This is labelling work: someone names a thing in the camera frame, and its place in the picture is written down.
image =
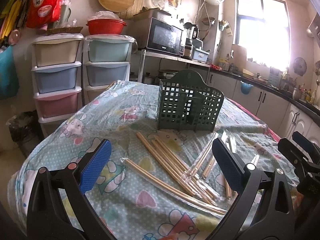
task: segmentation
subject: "hanging bag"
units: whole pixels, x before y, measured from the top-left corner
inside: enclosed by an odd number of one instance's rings
[[[17,95],[19,80],[13,62],[12,46],[0,53],[0,100]]]

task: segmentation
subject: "hello kitty pattern tablecloth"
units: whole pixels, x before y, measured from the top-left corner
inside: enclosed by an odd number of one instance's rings
[[[15,181],[9,184],[14,188],[8,187],[10,203],[16,200],[11,206],[19,216],[21,228],[26,227],[28,201],[37,170],[42,166],[49,170],[63,169],[70,162],[78,162],[107,138],[112,144],[111,158],[86,196],[116,238],[157,240],[175,235],[179,240],[205,239],[221,217],[175,199],[121,162],[122,157],[129,157],[162,181],[183,190],[149,154],[136,132],[148,139],[157,134],[188,165],[212,136],[209,131],[156,130],[158,91],[158,86],[117,81],[42,141],[24,162]],[[226,131],[236,138],[236,151],[245,163],[259,154],[257,166],[260,169],[274,171],[280,167],[291,186],[298,183],[292,165],[277,150],[277,136],[266,124],[227,98],[215,131],[220,135]],[[208,183],[221,196],[217,206],[227,210],[230,201],[225,199],[225,184],[218,165]],[[65,192],[61,190],[60,193],[71,222],[80,228]],[[258,192],[247,224],[260,198],[261,192]]]

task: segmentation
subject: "table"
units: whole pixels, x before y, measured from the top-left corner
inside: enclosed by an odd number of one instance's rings
[[[190,67],[190,64],[193,65],[198,65],[198,66],[203,66],[208,68],[208,73],[207,73],[207,79],[206,83],[208,82],[209,79],[209,73],[210,73],[210,65],[205,64],[205,63],[200,63],[197,61],[173,56],[173,55],[168,55],[168,54],[161,54],[161,53],[156,53],[153,51],[147,51],[146,49],[138,50],[136,54],[140,54],[140,66],[139,66],[139,74],[138,74],[138,82],[142,83],[142,76],[143,76],[143,68],[144,68],[144,60],[146,56],[148,57],[158,57],[158,58],[165,58],[165,59],[170,59],[170,60],[176,60],[180,62],[186,63],[186,68]]]

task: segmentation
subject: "black microwave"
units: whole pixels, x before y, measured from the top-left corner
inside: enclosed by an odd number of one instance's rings
[[[179,55],[182,30],[155,18],[132,22],[128,35],[137,40],[139,49],[152,49]]]

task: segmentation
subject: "trash bin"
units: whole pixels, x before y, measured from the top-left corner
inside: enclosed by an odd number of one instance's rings
[[[42,139],[36,111],[17,114],[6,124],[12,141],[18,144],[22,154],[27,158]]]

